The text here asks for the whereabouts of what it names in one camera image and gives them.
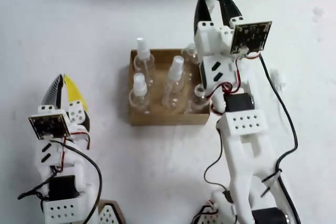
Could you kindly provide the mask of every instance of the robotic arm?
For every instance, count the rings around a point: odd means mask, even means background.
[[[61,109],[63,83],[69,98],[67,112]],[[44,182],[18,199],[38,196],[47,224],[98,224],[94,206],[101,189],[97,197],[96,186],[87,181],[85,154],[78,154],[81,146],[90,148],[90,119],[84,99],[68,76],[54,80],[29,121],[38,138],[35,164]]]
[[[211,18],[218,4],[222,24]],[[217,223],[300,223],[280,177],[257,82],[246,64],[247,59],[261,57],[270,27],[271,22],[246,20],[232,0],[198,0],[194,20],[198,63],[212,110],[221,115],[216,129],[231,176],[229,190],[212,193]],[[246,152],[246,144],[253,155]],[[253,176],[267,186],[264,193],[251,186]]]

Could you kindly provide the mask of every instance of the cardboard tray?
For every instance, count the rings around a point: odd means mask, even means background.
[[[185,114],[185,107],[195,86],[201,83],[200,70],[197,65],[192,66],[193,81],[186,80],[184,83],[183,94],[179,106],[174,109],[166,109],[161,104],[163,95],[163,82],[166,78],[173,58],[181,54],[181,49],[152,49],[155,58],[154,84],[149,88],[150,92],[150,114],[137,114],[129,105],[129,121],[131,125],[203,125],[208,121],[210,109],[207,106],[204,111],[198,114]],[[134,58],[136,50],[131,51],[129,68],[129,90],[133,86]]]

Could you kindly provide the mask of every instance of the bottle cap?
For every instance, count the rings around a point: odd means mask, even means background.
[[[148,59],[151,56],[151,52],[149,51],[149,48],[147,47],[146,41],[143,38],[137,38],[136,42],[138,43],[137,53],[138,53],[139,59],[141,60]]]
[[[142,73],[136,73],[133,77],[133,92],[137,97],[143,97],[147,94],[147,84],[145,76]]]
[[[183,73],[184,59],[182,56],[175,56],[169,69],[168,77],[173,81],[180,80]]]

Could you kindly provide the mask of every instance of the red wire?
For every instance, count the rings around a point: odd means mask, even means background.
[[[90,149],[91,139],[90,139],[90,135],[88,133],[86,133],[84,131],[78,131],[78,132],[73,132],[70,135],[79,135],[79,134],[84,134],[84,135],[86,135],[88,137],[86,140],[88,142],[87,150],[89,150]]]
[[[63,138],[63,143],[65,144],[66,142],[66,137]],[[59,170],[59,172],[63,172],[63,168],[64,168],[64,156],[65,156],[65,151],[64,151],[64,147],[62,148],[62,158],[61,158],[61,168]]]

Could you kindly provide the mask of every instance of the circuit board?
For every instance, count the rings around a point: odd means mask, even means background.
[[[29,121],[39,140],[44,139],[47,135],[52,135],[53,138],[70,136],[62,114],[31,116]]]
[[[231,54],[238,54],[243,48],[249,52],[263,51],[272,22],[236,25]]]

